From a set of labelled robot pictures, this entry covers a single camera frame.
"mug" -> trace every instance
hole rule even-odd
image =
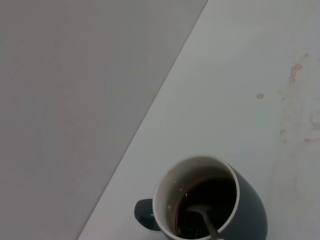
[[[168,240],[183,240],[176,234],[180,202],[190,189],[212,178],[233,179],[236,186],[233,211],[218,229],[221,237],[225,240],[265,240],[267,215],[258,194],[228,163],[212,156],[191,157],[171,167],[160,180],[153,198],[136,203],[135,219],[149,230],[162,231]],[[211,237],[198,239],[210,240]]]

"metal spoon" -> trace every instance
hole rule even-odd
[[[186,210],[191,211],[191,212],[200,213],[202,215],[203,220],[204,220],[205,225],[210,233],[212,240],[223,240],[221,238],[219,232],[217,231],[215,226],[212,224],[212,222],[210,221],[210,219],[207,215],[207,212],[210,209],[211,209],[211,206],[209,206],[209,205],[199,204],[199,205],[192,205],[192,206],[188,207]]]

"coffee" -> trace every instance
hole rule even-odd
[[[230,217],[236,203],[237,189],[233,179],[212,178],[190,189],[181,200],[176,214],[176,235],[183,239],[200,239],[209,234],[200,213],[187,211],[192,205],[211,206],[207,212],[218,230]]]

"white table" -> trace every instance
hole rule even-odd
[[[319,4],[209,0],[79,240],[164,240],[135,220],[135,204],[195,155],[221,157],[252,184],[268,240],[318,240]]]

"spoon handle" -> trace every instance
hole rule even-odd
[[[202,214],[203,216],[203,220],[206,224],[206,227],[208,228],[208,231],[210,233],[211,239],[212,240],[223,240],[220,237],[219,232],[217,231],[217,229],[215,228],[215,226],[212,224],[212,222],[210,221],[209,217],[207,214]]]

